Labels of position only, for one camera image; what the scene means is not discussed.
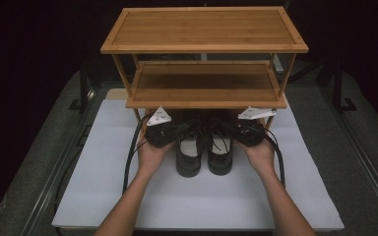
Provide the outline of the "person's right hand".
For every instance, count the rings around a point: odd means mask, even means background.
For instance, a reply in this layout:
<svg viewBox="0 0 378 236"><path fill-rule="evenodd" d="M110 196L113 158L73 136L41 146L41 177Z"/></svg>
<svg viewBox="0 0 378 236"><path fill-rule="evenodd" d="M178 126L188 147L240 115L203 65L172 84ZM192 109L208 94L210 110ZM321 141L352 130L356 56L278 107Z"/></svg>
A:
<svg viewBox="0 0 378 236"><path fill-rule="evenodd" d="M262 180L276 174L274 167L275 151L267 141L262 141L254 147L248 147L242 143L237 144L245 152L250 165Z"/></svg>

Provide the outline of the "metal frame rail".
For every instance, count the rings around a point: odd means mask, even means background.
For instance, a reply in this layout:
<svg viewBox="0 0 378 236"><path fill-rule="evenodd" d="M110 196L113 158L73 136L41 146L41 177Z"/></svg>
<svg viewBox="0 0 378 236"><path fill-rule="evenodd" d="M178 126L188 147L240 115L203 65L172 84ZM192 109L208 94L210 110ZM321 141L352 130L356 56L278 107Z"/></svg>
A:
<svg viewBox="0 0 378 236"><path fill-rule="evenodd" d="M106 88L92 88L87 96L89 104L81 111L71 106L73 93L67 89L62 92L20 170L25 179L20 189L31 202L17 236L58 235L52 225L58 201L106 94Z"/></svg>
<svg viewBox="0 0 378 236"><path fill-rule="evenodd" d="M334 98L330 95L329 91L326 88L320 88L320 92L326 100L326 102L328 103L328 106L334 113L337 122L339 123L341 129L346 135L347 140L352 146L352 149L357 158L357 162L361 166L363 173L365 174L370 186L372 187L378 199L378 172L375 166L370 160L369 155L364 149L364 146L361 144L356 133L353 131L349 121L345 117L342 110L334 105Z"/></svg>

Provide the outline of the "black lace-up leather shoe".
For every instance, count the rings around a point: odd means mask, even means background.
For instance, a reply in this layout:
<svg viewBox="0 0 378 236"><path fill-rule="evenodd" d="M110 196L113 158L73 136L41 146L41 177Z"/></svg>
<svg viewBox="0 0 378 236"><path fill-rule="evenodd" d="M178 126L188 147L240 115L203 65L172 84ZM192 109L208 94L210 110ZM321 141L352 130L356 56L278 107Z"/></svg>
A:
<svg viewBox="0 0 378 236"><path fill-rule="evenodd" d="M213 174L222 176L232 168L232 134L226 110L213 109L207 116L208 166Z"/></svg>

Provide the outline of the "wooden three-tier shoe rack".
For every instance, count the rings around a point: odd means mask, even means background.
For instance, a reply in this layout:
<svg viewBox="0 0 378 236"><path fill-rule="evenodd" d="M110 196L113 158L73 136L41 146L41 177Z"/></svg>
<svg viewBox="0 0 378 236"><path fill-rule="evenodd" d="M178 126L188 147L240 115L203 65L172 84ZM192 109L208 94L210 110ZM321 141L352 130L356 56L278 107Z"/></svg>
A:
<svg viewBox="0 0 378 236"><path fill-rule="evenodd" d="M122 80L134 111L284 109L288 78L277 78L279 54L308 46L281 6L125 8L100 51L132 56L136 71Z"/></svg>

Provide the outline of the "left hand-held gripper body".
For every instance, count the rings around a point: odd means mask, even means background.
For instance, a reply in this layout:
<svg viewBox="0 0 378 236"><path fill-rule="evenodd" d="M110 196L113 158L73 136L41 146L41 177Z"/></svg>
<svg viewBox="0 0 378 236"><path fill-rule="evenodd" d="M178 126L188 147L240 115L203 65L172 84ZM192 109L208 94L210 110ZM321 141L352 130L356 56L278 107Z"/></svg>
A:
<svg viewBox="0 0 378 236"><path fill-rule="evenodd" d="M177 128L172 117L163 107L159 107L147 122L146 140L156 148L163 148L175 141L176 134Z"/></svg>

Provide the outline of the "black metal stand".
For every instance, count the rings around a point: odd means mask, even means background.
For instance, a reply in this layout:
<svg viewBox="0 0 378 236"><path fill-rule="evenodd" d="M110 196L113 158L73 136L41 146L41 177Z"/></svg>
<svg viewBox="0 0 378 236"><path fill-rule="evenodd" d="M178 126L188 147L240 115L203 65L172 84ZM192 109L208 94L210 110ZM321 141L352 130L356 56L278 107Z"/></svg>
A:
<svg viewBox="0 0 378 236"><path fill-rule="evenodd" d="M70 110L77 110L80 114L83 114L90 101L91 87L89 86L89 70L86 64L82 64L78 71L79 76L79 97L74 99L70 106Z"/></svg>
<svg viewBox="0 0 378 236"><path fill-rule="evenodd" d="M350 98L342 98L343 89L343 69L340 61L335 63L334 84L333 84L333 104L335 108L343 113L345 111L355 111L356 107Z"/></svg>

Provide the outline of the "person's left hand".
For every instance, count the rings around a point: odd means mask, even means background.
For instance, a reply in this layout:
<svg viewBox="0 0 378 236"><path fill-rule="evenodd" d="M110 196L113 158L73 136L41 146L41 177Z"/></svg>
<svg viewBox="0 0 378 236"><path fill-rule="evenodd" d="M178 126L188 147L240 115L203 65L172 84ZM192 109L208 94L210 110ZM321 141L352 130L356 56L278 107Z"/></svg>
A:
<svg viewBox="0 0 378 236"><path fill-rule="evenodd" d="M165 155L172 147L173 144L168 144L164 147L154 147L145 138L142 138L139 141L139 167L137 175L151 179L161 166Z"/></svg>

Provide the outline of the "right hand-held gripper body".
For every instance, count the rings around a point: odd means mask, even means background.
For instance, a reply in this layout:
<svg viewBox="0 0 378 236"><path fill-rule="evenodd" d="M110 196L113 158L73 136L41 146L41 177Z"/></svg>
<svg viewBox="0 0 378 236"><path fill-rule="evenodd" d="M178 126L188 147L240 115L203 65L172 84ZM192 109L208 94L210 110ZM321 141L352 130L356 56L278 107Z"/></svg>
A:
<svg viewBox="0 0 378 236"><path fill-rule="evenodd" d="M274 147L277 143L268 135L269 130L260 122L261 118L273 118L277 111L271 108L247 107L235 115L233 137L247 147L254 147L267 140Z"/></svg>

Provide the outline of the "black slip-on leather shoe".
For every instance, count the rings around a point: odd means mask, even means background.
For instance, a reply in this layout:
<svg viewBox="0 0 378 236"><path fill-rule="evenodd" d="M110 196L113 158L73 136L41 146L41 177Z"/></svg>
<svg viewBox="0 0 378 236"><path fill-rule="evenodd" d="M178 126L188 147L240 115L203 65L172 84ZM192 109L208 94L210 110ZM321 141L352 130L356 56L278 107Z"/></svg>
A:
<svg viewBox="0 0 378 236"><path fill-rule="evenodd" d="M182 123L191 124L191 128L184 135L178 136L176 170L181 176L190 178L196 176L201 169L205 146L202 111L184 111Z"/></svg>

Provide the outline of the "white table mat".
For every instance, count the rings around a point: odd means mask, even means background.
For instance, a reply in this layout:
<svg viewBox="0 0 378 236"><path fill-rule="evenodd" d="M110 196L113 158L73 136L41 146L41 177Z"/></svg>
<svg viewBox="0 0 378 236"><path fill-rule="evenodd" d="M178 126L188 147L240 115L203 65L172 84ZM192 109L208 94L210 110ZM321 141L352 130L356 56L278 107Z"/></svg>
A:
<svg viewBox="0 0 378 236"><path fill-rule="evenodd" d="M123 176L138 164L126 161L137 125L124 101L101 103L84 149L53 218L62 228L95 228L122 194ZM319 171L290 109L280 110L271 127L283 154L285 187L317 231L343 228ZM193 178L180 176L169 152L152 179L137 220L139 229L271 230L274 227L264 186L236 147L229 174L203 166Z"/></svg>

